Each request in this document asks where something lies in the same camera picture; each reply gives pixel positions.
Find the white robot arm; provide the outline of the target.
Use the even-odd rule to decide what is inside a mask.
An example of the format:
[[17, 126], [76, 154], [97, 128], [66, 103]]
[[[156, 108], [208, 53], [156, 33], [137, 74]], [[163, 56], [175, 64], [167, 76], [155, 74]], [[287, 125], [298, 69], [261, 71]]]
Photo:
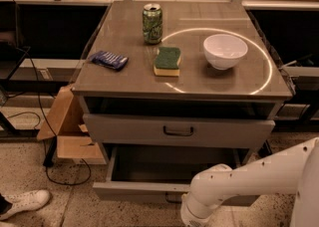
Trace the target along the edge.
[[182, 196], [186, 227], [205, 227], [213, 211], [236, 196], [293, 194], [289, 227], [319, 225], [319, 138], [232, 169], [218, 164], [198, 173]]

